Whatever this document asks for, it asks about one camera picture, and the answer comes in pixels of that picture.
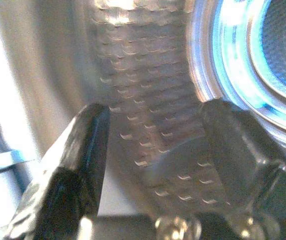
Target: metal mesh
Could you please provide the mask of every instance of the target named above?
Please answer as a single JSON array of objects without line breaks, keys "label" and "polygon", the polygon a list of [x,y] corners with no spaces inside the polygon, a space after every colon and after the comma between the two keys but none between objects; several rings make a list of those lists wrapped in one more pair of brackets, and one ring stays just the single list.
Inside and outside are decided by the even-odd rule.
[{"label": "metal mesh", "polygon": [[281,86],[286,88],[286,0],[271,1],[261,37],[267,64],[282,83]]}]

